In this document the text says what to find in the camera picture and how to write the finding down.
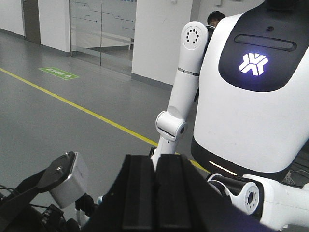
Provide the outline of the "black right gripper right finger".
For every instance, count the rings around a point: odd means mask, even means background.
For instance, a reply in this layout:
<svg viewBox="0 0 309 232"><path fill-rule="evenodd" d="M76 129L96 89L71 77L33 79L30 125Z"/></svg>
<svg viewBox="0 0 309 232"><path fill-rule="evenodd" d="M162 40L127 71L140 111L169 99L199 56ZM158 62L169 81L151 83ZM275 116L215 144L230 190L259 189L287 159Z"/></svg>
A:
<svg viewBox="0 0 309 232"><path fill-rule="evenodd" d="M156 167L159 232L270 232L222 197L187 157L164 154Z"/></svg>

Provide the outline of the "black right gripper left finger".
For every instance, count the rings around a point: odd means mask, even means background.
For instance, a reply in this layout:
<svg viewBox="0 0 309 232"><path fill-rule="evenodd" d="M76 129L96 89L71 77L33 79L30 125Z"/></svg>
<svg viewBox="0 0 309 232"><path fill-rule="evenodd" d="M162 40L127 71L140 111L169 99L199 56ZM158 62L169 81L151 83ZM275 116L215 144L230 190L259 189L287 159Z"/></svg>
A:
<svg viewBox="0 0 309 232"><path fill-rule="evenodd" d="M153 232L155 171L145 155L126 155L122 168L84 232Z"/></svg>

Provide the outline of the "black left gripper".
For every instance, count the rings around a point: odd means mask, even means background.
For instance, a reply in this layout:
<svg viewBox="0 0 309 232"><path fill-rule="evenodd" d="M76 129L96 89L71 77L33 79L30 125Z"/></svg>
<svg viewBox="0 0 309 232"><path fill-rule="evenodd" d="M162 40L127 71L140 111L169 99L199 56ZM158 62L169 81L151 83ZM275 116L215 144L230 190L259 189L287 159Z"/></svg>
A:
<svg viewBox="0 0 309 232"><path fill-rule="evenodd" d="M31 201L39 194L38 181L42 170L24 179L8 196L0 200L0 230L2 232L78 232L76 220L63 219L59 206L51 204L40 213Z"/></svg>

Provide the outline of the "white robot arm screen left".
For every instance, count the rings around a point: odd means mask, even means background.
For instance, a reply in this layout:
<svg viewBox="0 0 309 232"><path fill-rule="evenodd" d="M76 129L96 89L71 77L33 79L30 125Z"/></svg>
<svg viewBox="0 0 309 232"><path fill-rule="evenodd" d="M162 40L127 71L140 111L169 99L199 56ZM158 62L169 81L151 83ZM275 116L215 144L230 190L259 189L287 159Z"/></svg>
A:
<svg viewBox="0 0 309 232"><path fill-rule="evenodd" d="M166 111L155 121L160 134L154 154L144 156L151 171L157 169L159 158L174 154L186 129L186 118L198 89L207 27L197 21L185 24L180 35L180 56L174 85ZM55 159L48 168L25 179L0 207L0 230L5 232L29 203L42 192L50 192L60 208L80 199L87 190L88 168L79 152L68 152Z"/></svg>

